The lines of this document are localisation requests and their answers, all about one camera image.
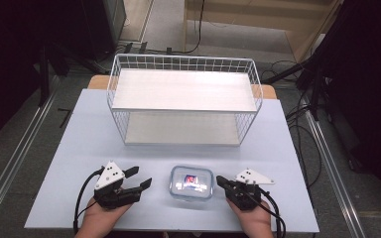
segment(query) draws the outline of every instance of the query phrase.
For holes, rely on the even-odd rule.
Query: wire basket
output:
[[[239,146],[262,99],[252,59],[120,54],[107,87],[126,145]]]

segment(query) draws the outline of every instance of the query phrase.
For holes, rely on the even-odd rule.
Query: container lid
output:
[[[180,200],[206,201],[212,197],[212,171],[202,168],[176,166],[170,178],[170,194]]]

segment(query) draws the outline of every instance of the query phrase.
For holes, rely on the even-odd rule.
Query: person's left hand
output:
[[[132,204],[117,207],[112,210],[102,208],[97,202],[85,210],[82,225],[76,233],[75,238],[103,238],[116,224],[116,221],[132,206]]]

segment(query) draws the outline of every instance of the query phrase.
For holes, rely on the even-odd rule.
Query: person's arm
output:
[[[94,203],[92,198],[88,205]],[[82,225],[75,238],[103,238],[113,229],[116,221],[131,207],[132,204],[124,205],[112,210],[102,208],[98,203],[85,210]]]
[[[228,205],[236,213],[240,220],[243,232],[250,238],[273,238],[271,231],[271,215],[261,207],[257,206],[251,211],[241,211],[232,201],[227,199]],[[262,205],[269,209],[267,202]]]

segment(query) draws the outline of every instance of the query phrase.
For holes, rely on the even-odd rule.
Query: metal wire grid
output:
[[[116,55],[113,62],[107,87],[107,102],[123,141],[126,139],[130,112],[111,109],[122,68],[247,73],[252,85],[257,112],[255,114],[238,113],[234,115],[240,143],[242,143],[262,106],[263,91],[255,62],[252,59],[119,54]]]

